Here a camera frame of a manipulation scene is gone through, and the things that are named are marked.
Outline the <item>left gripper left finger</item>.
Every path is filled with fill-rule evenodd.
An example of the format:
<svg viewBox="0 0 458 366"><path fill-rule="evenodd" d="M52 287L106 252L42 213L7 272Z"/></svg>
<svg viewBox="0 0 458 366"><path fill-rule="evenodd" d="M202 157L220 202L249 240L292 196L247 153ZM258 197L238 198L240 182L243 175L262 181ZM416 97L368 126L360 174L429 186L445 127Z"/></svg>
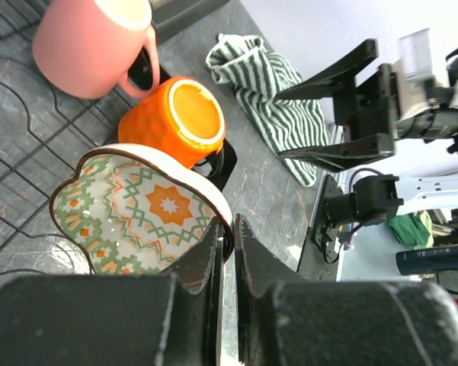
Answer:
<svg viewBox="0 0 458 366"><path fill-rule="evenodd" d="M224 228L156 275L35 275L0 289L0 365L218 365Z"/></svg>

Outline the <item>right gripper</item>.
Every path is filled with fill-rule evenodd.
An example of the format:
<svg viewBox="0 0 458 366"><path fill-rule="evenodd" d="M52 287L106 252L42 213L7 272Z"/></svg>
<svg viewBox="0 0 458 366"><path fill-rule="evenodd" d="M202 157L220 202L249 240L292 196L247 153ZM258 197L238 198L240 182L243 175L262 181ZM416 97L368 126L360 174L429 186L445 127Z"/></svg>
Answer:
<svg viewBox="0 0 458 366"><path fill-rule="evenodd" d="M335 123L343 127L346 142L281 151L279 158L322 169L352 169L395 155L392 120L399 107L393 64L383 63L360 85L355 82L378 55L377 39L368 38L310 79L276 94L276 100L333 97Z"/></svg>

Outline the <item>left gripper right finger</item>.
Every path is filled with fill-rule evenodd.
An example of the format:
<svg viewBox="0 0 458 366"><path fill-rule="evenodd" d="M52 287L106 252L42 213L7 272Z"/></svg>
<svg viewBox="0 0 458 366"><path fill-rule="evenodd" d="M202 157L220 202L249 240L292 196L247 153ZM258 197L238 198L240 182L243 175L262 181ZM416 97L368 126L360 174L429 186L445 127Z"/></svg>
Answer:
<svg viewBox="0 0 458 366"><path fill-rule="evenodd" d="M458 308L420 282L308 281L234 224L246 365L458 365Z"/></svg>

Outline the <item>small green patterned bowl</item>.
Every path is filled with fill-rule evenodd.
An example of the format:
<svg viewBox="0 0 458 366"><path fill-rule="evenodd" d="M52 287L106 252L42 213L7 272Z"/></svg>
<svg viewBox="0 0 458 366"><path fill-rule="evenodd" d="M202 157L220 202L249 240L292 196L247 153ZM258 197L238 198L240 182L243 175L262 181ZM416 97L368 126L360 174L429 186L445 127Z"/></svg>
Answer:
<svg viewBox="0 0 458 366"><path fill-rule="evenodd" d="M166 153L132 143L88 151L52 193L50 216L100 275L156 274L206 232L223 225L223 257L233 244L233 216L208 178Z"/></svg>

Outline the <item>orange mug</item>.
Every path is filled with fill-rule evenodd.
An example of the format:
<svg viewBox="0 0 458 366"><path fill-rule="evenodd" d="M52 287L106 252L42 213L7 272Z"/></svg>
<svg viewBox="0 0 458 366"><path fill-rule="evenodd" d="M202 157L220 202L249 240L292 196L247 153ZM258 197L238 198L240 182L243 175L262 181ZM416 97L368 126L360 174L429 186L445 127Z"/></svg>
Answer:
<svg viewBox="0 0 458 366"><path fill-rule="evenodd" d="M226 122L219 102L204 85L174 77L128 111L117 138L162 151L192 169L206 160L210 178L223 169Z"/></svg>

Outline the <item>pink mug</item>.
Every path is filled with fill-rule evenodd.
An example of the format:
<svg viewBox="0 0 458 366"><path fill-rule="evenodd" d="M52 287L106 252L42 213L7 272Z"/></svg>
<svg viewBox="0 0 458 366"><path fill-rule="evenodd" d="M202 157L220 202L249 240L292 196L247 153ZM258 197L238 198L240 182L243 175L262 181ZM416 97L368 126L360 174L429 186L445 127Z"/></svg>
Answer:
<svg viewBox="0 0 458 366"><path fill-rule="evenodd" d="M142 49L151 66L148 90L137 88L128 77ZM101 98L119 85L129 96L143 99L160 84L148 1L55 0L37 28L32 54L49 82L77 98Z"/></svg>

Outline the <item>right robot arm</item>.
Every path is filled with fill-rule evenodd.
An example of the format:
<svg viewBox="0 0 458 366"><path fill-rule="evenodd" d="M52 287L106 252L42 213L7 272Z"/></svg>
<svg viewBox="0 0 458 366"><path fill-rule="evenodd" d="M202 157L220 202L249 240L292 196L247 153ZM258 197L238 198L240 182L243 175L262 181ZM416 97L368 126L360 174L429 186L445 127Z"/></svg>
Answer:
<svg viewBox="0 0 458 366"><path fill-rule="evenodd" d="M367 39L312 78L278 93L280 100L330 98L344 139L290 149L283 159L330 173L351 171L347 188L326 177L314 228L377 225L419 210L458 208L458 48L445 53L428 29L399 41L399 58L366 81L356 77L378 57ZM361 168L384 175L358 179Z"/></svg>

